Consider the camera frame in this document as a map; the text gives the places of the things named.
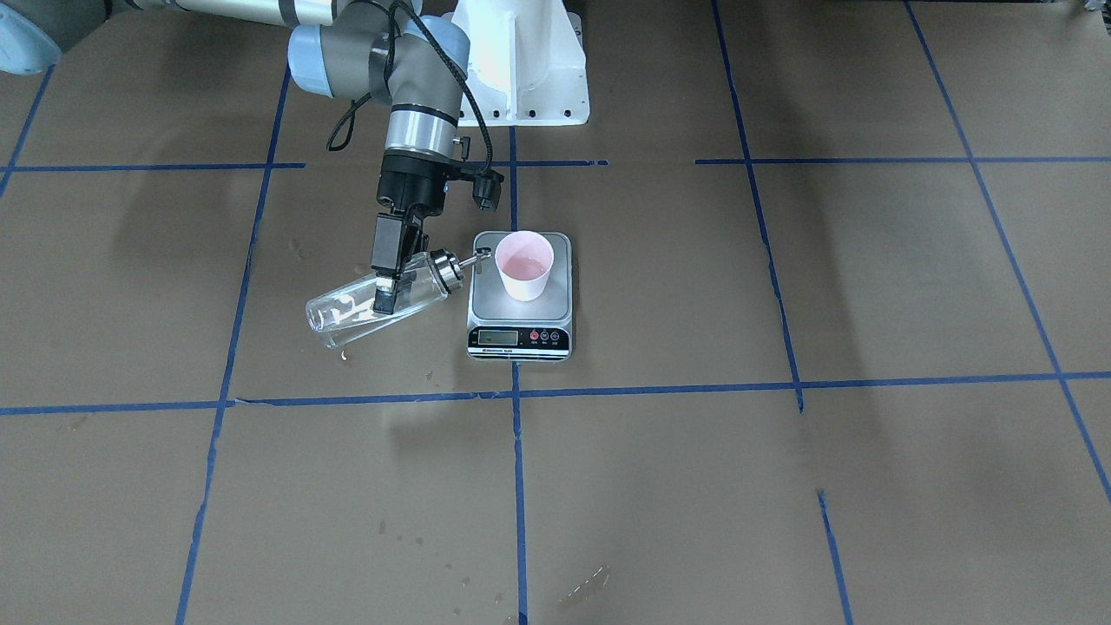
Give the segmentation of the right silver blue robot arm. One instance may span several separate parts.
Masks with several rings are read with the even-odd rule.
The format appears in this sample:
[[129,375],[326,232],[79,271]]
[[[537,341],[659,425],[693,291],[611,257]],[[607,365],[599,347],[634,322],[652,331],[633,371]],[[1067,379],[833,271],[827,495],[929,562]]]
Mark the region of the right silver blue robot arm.
[[3,72],[36,75],[127,10],[226,16],[289,28],[286,64],[310,94],[346,99],[342,124],[369,102],[389,107],[378,178],[371,268],[376,313],[401,308],[404,268],[424,252],[424,221],[439,216],[450,181],[469,181],[476,204],[493,209],[503,177],[456,151],[469,95],[468,37],[417,1],[4,1]]

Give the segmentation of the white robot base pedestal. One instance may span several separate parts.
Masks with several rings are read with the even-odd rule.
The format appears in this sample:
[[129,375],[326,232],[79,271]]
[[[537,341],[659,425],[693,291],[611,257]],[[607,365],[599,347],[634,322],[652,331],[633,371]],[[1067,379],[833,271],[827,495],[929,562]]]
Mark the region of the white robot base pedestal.
[[579,127],[591,115],[581,16],[563,1],[459,1],[468,87],[488,127]]

